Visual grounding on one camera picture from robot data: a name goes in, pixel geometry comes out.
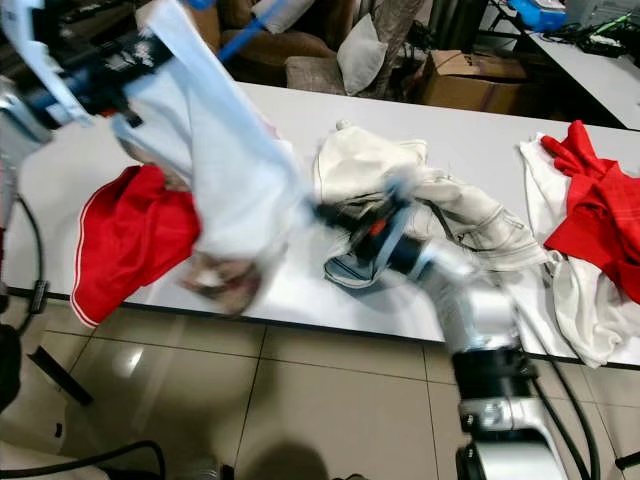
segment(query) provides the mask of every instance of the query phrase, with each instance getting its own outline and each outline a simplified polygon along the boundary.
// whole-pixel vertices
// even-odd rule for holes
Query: white table
[[[640,68],[630,58],[591,55],[574,45],[545,41],[539,34],[530,38],[620,123],[640,130]]]
[[[563,138],[567,124],[488,113],[347,98],[259,85],[242,86],[255,104],[290,140],[310,172],[315,153],[336,121],[349,119],[391,140],[423,138],[429,143],[428,163],[450,171],[484,189],[511,211],[527,218],[524,170],[516,144],[537,131]],[[640,133],[589,128],[598,152],[619,159],[640,175]],[[21,190],[40,221],[47,251],[46,276],[51,291],[69,294],[80,209],[91,193],[118,176],[131,161],[111,136],[108,123],[91,129],[65,127],[54,143],[24,167]],[[22,215],[15,215],[6,245],[6,281],[30,288],[35,269],[32,235]],[[432,305],[425,295],[389,274],[372,289],[348,293],[323,279],[322,264],[330,236],[320,226],[296,238],[273,281],[247,316],[278,322],[442,341]],[[154,285],[136,292],[129,302],[190,311],[212,306],[175,284],[179,265]],[[544,287],[534,272],[517,274],[512,284],[519,297],[551,325]],[[571,356],[552,329],[546,330],[552,353]],[[526,348],[542,353],[524,333]],[[612,359],[640,365],[640,340],[632,341]]]

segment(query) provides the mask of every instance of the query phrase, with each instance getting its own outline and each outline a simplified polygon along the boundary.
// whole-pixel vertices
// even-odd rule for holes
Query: sofa
[[[393,99],[389,80],[400,47],[424,0],[386,0],[373,11],[373,23],[381,42],[387,43],[385,59],[376,78],[360,97]],[[286,65],[287,86],[335,95],[346,95],[342,73],[335,57],[292,56]]]
[[[240,33],[252,20],[257,0],[219,0],[222,45]],[[259,31],[225,65],[239,81],[285,87],[285,62],[292,56],[335,58],[349,34],[356,9],[355,0],[316,0],[286,32]]]

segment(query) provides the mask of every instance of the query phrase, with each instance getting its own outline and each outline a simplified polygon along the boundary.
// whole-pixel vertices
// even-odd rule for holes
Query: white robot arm
[[[88,124],[92,115],[113,111],[123,113],[132,126],[139,124],[123,87],[153,74],[172,56],[157,38],[138,32],[102,46],[69,45],[59,22],[91,15],[120,1],[106,0],[73,11],[65,8],[67,2],[2,3],[4,31],[37,79],[31,85],[16,86],[0,77],[0,239],[16,200],[20,167],[52,140],[51,130],[71,121]],[[404,208],[407,202],[390,192],[383,205],[363,215],[349,216],[328,205],[317,206],[316,212],[329,225],[351,233],[359,258],[405,274],[433,300],[452,355],[462,429],[473,439],[457,453],[459,478],[566,480],[544,405],[530,391],[535,373],[522,350],[511,300],[447,244],[405,236],[404,225],[395,221]],[[2,307],[6,288],[0,287]],[[34,313],[43,308],[46,284],[36,290],[30,307]],[[0,326],[0,371],[6,373],[15,366],[16,342],[19,362],[17,336]],[[4,376],[0,411],[17,394],[17,369],[14,373]],[[593,480],[599,469],[595,463]]]

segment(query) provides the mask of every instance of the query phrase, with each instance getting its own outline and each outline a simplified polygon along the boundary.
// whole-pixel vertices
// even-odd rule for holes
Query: cushion
[[[344,95],[342,75],[335,58],[289,57],[287,87]]]
[[[283,33],[306,12],[314,0],[260,0],[251,12],[258,18],[267,14],[262,21],[264,28],[271,33]]]
[[[386,51],[387,44],[378,41],[371,14],[365,15],[338,49],[338,65],[347,95],[355,95],[373,82]]]

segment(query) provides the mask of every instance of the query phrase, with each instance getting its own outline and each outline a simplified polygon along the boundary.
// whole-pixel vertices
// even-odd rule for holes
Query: red cloth
[[[567,218],[545,246],[596,265],[640,303],[640,179],[598,158],[580,121],[562,143],[549,136],[541,142],[571,177]]]
[[[191,255],[200,233],[191,194],[164,181],[158,167],[129,167],[82,210],[71,305],[87,325]]]

